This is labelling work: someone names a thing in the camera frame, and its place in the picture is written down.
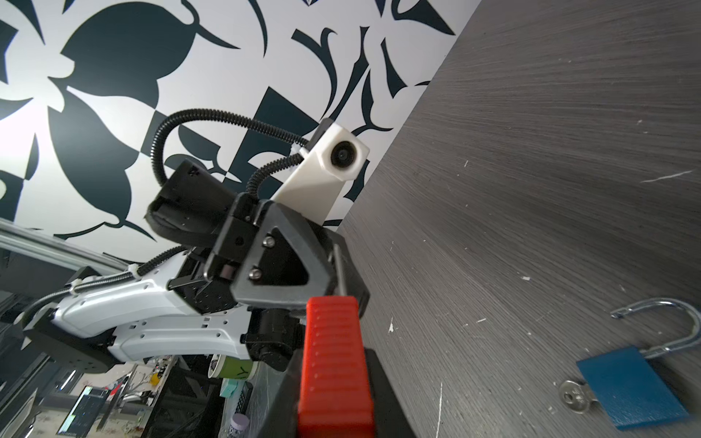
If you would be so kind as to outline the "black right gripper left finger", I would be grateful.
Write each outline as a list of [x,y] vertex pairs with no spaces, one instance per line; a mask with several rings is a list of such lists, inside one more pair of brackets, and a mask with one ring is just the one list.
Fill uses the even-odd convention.
[[258,438],[296,438],[298,436],[302,364],[303,350],[296,350],[285,371],[276,398],[258,430]]

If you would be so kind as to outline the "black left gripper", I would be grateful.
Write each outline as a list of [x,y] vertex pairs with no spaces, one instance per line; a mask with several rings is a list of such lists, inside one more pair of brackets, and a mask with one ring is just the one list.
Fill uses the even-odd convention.
[[371,297],[341,235],[246,193],[235,199],[204,273],[223,281],[235,304],[253,308],[303,313],[313,297],[348,296],[362,318]]

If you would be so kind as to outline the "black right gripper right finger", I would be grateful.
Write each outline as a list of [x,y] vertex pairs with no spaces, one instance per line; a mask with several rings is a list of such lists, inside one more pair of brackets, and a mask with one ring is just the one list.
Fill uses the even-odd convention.
[[416,438],[378,355],[374,350],[365,349],[365,358],[374,401],[375,436]]

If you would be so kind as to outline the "red safety padlock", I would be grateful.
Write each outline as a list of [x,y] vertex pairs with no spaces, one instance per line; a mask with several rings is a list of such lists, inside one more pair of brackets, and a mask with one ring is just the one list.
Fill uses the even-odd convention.
[[314,297],[307,303],[298,435],[375,436],[374,402],[354,297]]

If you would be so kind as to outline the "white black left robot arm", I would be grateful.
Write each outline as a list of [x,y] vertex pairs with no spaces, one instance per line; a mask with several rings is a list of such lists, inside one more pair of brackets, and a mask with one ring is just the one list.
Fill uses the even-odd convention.
[[[187,122],[222,122],[288,143],[234,192],[191,161],[165,171],[169,135]],[[310,139],[219,109],[184,109],[156,128],[151,163],[160,192],[146,221],[173,248],[119,274],[83,268],[17,318],[25,339],[84,373],[170,355],[218,354],[288,366],[316,297],[369,292],[345,241],[324,227],[369,148],[334,120]]]

